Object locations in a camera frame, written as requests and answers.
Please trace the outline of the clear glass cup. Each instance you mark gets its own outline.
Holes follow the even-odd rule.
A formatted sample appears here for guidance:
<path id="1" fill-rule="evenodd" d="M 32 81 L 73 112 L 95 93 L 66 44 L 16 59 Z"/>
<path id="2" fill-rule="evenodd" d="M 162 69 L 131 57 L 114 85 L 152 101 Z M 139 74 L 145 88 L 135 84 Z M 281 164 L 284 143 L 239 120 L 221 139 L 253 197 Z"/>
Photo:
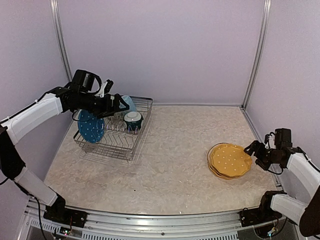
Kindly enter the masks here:
<path id="1" fill-rule="evenodd" d="M 123 121 L 123 119 L 124 119 L 124 115 L 122 112 L 116 112 L 113 116 L 111 116 L 111 120 L 113 122 Z"/>

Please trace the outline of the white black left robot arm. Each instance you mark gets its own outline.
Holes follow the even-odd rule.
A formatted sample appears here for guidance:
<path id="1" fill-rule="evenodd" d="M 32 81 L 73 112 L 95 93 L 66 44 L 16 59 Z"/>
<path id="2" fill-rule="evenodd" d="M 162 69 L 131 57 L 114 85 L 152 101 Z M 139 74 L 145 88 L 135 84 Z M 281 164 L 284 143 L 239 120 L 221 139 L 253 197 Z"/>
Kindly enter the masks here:
<path id="1" fill-rule="evenodd" d="M 7 179 L 42 201 L 47 212 L 61 223 L 70 218 L 65 199 L 26 167 L 16 144 L 45 121 L 67 111 L 85 110 L 102 119 L 129 110 L 118 93 L 110 95 L 112 86 L 112 80 L 102 82 L 98 75 L 78 69 L 66 86 L 45 92 L 40 99 L 0 122 L 0 170 Z"/>

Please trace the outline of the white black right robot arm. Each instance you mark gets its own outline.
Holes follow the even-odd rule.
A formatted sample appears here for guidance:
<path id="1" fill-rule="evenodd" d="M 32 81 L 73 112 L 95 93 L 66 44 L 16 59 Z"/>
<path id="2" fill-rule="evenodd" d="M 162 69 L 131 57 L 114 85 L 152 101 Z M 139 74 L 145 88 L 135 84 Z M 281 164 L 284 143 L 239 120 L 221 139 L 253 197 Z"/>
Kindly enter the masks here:
<path id="1" fill-rule="evenodd" d="M 271 133 L 274 147 L 270 147 L 270 136 L 264 142 L 253 141 L 244 153 L 256 158 L 255 163 L 265 171 L 276 164 L 294 174 L 307 190 L 310 201 L 304 203 L 284 191 L 266 191 L 259 207 L 243 209 L 239 216 L 243 227 L 276 220 L 282 216 L 299 227 L 304 237 L 320 237 L 320 170 L 300 147 L 293 147 L 291 130 L 278 128 Z"/>

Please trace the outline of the yellow polka dot plate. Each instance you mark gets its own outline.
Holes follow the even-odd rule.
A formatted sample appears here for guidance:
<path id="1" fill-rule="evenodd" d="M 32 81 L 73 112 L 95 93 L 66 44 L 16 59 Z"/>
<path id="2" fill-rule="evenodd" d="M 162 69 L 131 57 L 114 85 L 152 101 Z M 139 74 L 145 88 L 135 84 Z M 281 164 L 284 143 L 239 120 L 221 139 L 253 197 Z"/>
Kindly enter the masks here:
<path id="1" fill-rule="evenodd" d="M 241 178 L 242 176 L 234 176 L 234 177 L 229 177 L 229 176 L 224 176 L 224 175 L 221 175 L 219 174 L 218 172 L 215 172 L 213 170 L 211 170 L 211 172 L 218 178 L 221 178 L 221 179 L 224 179 L 224 180 L 235 180 L 235 179 L 239 179 Z"/>

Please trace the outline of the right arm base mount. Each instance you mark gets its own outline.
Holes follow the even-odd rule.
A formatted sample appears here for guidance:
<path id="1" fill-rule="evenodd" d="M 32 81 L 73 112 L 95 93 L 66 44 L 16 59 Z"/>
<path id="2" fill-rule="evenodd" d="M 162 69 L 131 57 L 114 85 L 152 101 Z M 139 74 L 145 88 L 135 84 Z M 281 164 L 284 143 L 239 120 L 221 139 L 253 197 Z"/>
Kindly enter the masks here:
<path id="1" fill-rule="evenodd" d="M 279 220 L 283 215 L 279 212 L 268 210 L 266 213 L 261 213 L 257 208 L 244 208 L 239 212 L 239 218 L 242 227 L 249 227 L 253 225 L 259 225 L 262 223 Z"/>

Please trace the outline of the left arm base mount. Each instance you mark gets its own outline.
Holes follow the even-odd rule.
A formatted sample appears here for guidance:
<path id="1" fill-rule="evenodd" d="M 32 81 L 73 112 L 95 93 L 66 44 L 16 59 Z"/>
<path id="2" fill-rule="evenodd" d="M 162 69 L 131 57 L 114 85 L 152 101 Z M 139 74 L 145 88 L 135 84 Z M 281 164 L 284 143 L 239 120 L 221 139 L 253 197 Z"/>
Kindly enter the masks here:
<path id="1" fill-rule="evenodd" d="M 88 213 L 81 210 L 64 208 L 62 211 L 56 212 L 50 207 L 47 207 L 43 214 L 46 220 L 78 228 L 84 228 L 87 216 Z"/>

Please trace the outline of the blue plate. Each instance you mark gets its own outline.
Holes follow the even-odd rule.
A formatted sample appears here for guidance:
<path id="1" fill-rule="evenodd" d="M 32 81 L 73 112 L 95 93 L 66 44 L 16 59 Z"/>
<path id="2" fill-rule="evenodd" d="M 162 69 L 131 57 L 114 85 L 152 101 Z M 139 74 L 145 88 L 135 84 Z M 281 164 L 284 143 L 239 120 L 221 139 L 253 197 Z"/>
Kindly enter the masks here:
<path id="1" fill-rule="evenodd" d="M 78 131 L 85 141 L 95 144 L 99 142 L 105 132 L 105 121 L 92 113 L 81 110 L 77 121 Z"/>

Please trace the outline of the cream bird pattern plate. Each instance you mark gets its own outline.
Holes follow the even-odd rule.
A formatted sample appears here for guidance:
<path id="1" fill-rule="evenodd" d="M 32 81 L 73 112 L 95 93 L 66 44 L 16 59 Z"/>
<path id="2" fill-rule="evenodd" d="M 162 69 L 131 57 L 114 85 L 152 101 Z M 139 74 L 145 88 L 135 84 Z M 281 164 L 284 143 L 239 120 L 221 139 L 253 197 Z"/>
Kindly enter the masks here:
<path id="1" fill-rule="evenodd" d="M 216 170 L 214 169 L 214 167 L 213 167 L 212 164 L 211 164 L 211 153 L 213 152 L 213 150 L 214 150 L 215 147 L 216 147 L 216 146 L 214 145 L 214 146 L 212 146 L 212 147 L 209 149 L 209 151 L 207 152 L 207 155 L 206 155 L 206 160 L 207 160 L 207 166 L 208 166 L 209 170 L 210 170 L 210 171 L 215 171 L 215 172 L 219 173 L 218 171 L 216 171 Z"/>

